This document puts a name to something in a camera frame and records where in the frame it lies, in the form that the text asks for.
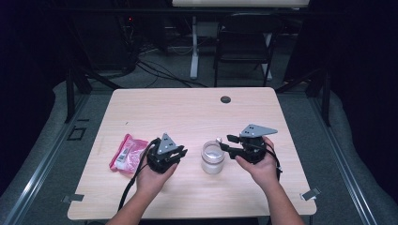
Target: glass jar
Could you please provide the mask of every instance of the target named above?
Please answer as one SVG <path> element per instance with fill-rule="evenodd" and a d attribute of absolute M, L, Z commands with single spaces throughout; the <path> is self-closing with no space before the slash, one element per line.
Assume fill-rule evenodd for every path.
<path fill-rule="evenodd" d="M 219 173 L 222 170 L 224 153 L 218 142 L 206 142 L 202 150 L 202 169 L 209 174 Z"/>

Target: pink wrapper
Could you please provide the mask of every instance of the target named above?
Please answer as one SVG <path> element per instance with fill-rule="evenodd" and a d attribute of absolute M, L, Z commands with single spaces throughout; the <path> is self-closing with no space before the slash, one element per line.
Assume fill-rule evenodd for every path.
<path fill-rule="evenodd" d="M 130 134 L 126 134 L 109 167 L 114 172 L 135 173 L 140 163 L 140 155 L 147 144 L 147 141 L 133 139 Z"/>

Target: chair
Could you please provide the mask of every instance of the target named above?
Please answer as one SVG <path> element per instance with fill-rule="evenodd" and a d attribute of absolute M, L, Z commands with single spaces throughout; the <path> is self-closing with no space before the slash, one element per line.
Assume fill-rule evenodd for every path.
<path fill-rule="evenodd" d="M 276 37 L 283 30 L 283 22 L 276 16 L 264 13 L 234 13 L 225 16 L 217 30 L 214 86 L 217 87 L 219 62 L 268 64 L 263 86 L 271 65 Z M 266 36 L 270 34 L 269 44 Z"/>

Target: pink snack bar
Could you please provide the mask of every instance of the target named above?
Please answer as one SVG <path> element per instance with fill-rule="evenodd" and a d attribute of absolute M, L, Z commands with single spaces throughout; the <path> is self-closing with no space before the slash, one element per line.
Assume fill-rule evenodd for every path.
<path fill-rule="evenodd" d="M 130 134 L 126 134 L 109 167 L 113 172 L 135 173 L 140 163 L 141 153 L 147 144 L 147 141 L 133 139 Z"/>

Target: dark background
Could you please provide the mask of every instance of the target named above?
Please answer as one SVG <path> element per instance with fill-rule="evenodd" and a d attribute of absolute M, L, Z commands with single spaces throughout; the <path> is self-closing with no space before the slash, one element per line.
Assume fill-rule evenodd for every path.
<path fill-rule="evenodd" d="M 49 23 L 37 6 L 35 1 L 19 0 L 2 1 L 0 7 L 0 193 L 48 119 L 54 105 L 52 89 L 65 80 L 70 62 L 92 66 L 92 59 L 65 21 L 55 17 Z M 320 66 L 328 69 L 361 159 L 398 202 L 397 4 L 313 0 L 310 10 L 345 11 L 350 16 L 342 21 L 304 21 L 285 78 L 295 79 Z M 110 45 L 118 46 L 120 55 L 128 57 L 119 42 Z M 124 67 L 125 57 L 113 59 L 108 66 Z"/>

